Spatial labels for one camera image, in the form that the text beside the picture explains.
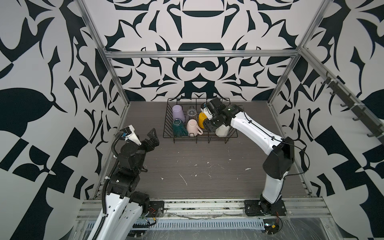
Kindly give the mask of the grey wall hook rail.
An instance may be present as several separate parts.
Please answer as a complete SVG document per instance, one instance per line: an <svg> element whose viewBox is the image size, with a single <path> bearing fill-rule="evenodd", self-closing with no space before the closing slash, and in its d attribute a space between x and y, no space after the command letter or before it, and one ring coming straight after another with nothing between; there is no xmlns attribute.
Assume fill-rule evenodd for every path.
<svg viewBox="0 0 384 240"><path fill-rule="evenodd" d="M326 86L331 89L330 101L329 101L329 111L331 112L332 101L337 96L342 103L340 107L352 111L355 115L353 120L355 122L362 122L365 127L370 131L367 134L369 138L378 139L382 145L384 144L384 122L381 121L369 108L364 104L358 97L349 90L342 80L338 78L333 78L329 75L329 72L325 74L320 74L324 79L322 86Z"/></svg>

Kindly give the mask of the lavender plastic cup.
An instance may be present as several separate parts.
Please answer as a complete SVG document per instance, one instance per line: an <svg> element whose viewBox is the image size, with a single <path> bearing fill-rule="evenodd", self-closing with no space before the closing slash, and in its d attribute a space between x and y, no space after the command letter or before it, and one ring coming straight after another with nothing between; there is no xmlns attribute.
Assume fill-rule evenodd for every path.
<svg viewBox="0 0 384 240"><path fill-rule="evenodd" d="M181 105L174 105L172 107L172 115L173 115L173 120L179 119L183 123L186 122L186 117L183 111L183 107Z"/></svg>

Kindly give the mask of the clear glass tumbler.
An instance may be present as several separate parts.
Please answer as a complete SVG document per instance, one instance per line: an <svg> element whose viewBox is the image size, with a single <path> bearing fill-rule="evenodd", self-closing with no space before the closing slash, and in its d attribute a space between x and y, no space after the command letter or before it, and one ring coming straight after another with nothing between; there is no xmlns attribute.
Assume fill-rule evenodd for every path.
<svg viewBox="0 0 384 240"><path fill-rule="evenodd" d="M196 120L198 121L198 112L195 108L189 108L187 110L187 116L186 116L187 122L190 120Z"/></svg>

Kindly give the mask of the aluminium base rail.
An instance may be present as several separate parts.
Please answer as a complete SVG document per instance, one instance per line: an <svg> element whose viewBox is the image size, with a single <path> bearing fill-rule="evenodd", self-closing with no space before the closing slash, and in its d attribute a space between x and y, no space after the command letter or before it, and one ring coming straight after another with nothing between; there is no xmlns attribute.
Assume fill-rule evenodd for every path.
<svg viewBox="0 0 384 240"><path fill-rule="evenodd" d="M244 217L245 199L168 199L156 212L157 217L199 219L209 217ZM83 202L77 221L96 220L101 210L100 200ZM290 218L330 218L323 198L283 198L283 205L274 213Z"/></svg>

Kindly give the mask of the dark green mug white inside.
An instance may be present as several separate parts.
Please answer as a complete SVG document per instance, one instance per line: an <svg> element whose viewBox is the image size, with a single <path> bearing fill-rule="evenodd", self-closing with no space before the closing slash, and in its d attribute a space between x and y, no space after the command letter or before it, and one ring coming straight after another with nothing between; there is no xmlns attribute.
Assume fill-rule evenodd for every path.
<svg viewBox="0 0 384 240"><path fill-rule="evenodd" d="M184 123L181 120L179 120L179 119L173 120L172 128L173 128L173 134L175 137L188 136L188 131L184 127Z"/></svg>

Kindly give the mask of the aluminium frame crossbar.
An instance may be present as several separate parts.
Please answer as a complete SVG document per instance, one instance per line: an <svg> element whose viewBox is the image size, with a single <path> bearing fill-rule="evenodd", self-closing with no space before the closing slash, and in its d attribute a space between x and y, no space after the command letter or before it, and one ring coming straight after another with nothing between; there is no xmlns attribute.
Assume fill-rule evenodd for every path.
<svg viewBox="0 0 384 240"><path fill-rule="evenodd" d="M105 51L108 59L125 58L213 58L213 57L294 57L296 50L228 50L228 51Z"/></svg>

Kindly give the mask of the cream white mug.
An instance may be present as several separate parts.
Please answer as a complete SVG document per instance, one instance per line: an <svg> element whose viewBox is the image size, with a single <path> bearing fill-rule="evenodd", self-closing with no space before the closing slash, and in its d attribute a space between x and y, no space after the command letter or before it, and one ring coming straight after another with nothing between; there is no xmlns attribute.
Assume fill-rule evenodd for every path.
<svg viewBox="0 0 384 240"><path fill-rule="evenodd" d="M216 129L215 134L217 137L220 138L226 138L229 134L231 126L221 125L219 128Z"/></svg>

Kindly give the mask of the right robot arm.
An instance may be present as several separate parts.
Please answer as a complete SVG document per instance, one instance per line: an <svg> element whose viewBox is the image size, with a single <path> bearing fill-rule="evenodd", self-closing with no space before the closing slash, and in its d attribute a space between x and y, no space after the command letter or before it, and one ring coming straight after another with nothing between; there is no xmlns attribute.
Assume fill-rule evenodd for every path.
<svg viewBox="0 0 384 240"><path fill-rule="evenodd" d="M294 163L295 146L291 138L272 133L253 120L242 107L225 105L219 98L201 104L201 111L207 116L203 121L205 129L214 132L222 126L240 131L261 148L267 155L263 163L266 173L261 204L271 207L282 197L285 177Z"/></svg>

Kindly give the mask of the yellow mug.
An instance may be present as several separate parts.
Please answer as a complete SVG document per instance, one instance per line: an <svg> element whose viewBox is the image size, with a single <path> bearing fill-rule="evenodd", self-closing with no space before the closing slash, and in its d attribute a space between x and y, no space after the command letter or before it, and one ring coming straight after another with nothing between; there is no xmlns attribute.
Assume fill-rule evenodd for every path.
<svg viewBox="0 0 384 240"><path fill-rule="evenodd" d="M203 113L200 112L199 117L198 117L198 125L201 129L204 129L204 120L207 119L207 116Z"/></svg>

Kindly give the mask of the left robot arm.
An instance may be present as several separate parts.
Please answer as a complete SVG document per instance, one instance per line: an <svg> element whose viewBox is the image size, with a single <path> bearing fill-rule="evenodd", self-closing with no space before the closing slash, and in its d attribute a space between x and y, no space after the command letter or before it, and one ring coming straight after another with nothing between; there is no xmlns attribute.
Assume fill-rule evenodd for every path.
<svg viewBox="0 0 384 240"><path fill-rule="evenodd" d="M115 135L111 145L115 163L105 176L102 209L88 236L90 240L139 238L144 234L143 229L157 223L156 220L145 225L137 222L148 216L151 208L149 195L136 191L140 173L148 171L144 168L146 154L160 144L156 129L151 129L147 136L141 141L132 125Z"/></svg>

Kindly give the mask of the cream mug pink handle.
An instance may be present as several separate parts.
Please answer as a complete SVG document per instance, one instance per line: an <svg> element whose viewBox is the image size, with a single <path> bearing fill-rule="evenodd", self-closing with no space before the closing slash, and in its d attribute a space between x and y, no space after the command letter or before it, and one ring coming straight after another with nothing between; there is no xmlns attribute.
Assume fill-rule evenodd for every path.
<svg viewBox="0 0 384 240"><path fill-rule="evenodd" d="M199 127L198 122L194 119L191 119L187 123L187 131L189 137L197 137L198 135L202 135L204 132Z"/></svg>

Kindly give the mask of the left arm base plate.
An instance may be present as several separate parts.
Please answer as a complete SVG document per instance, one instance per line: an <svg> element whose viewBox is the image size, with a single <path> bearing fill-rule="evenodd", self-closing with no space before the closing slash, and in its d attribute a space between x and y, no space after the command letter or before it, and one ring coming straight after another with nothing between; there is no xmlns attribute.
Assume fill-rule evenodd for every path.
<svg viewBox="0 0 384 240"><path fill-rule="evenodd" d="M165 202L164 201L150 201L143 210L143 217L157 218L164 214Z"/></svg>

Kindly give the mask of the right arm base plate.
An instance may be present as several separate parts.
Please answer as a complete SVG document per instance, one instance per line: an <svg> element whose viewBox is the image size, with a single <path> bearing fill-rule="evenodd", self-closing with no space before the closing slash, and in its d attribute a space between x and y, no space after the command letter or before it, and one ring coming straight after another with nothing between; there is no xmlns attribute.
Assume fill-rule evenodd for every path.
<svg viewBox="0 0 384 240"><path fill-rule="evenodd" d="M256 216L285 216L286 206L282 199L270 204L266 200L245 200L245 214L249 217Z"/></svg>

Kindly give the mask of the green circuit board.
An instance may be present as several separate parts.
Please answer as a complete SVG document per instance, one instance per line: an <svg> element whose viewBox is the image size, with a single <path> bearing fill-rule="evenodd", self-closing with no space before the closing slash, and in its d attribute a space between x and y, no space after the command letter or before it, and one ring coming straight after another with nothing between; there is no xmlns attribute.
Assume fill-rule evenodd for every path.
<svg viewBox="0 0 384 240"><path fill-rule="evenodd" d="M280 219L264 219L264 233L267 235L277 234L283 226L283 222Z"/></svg>

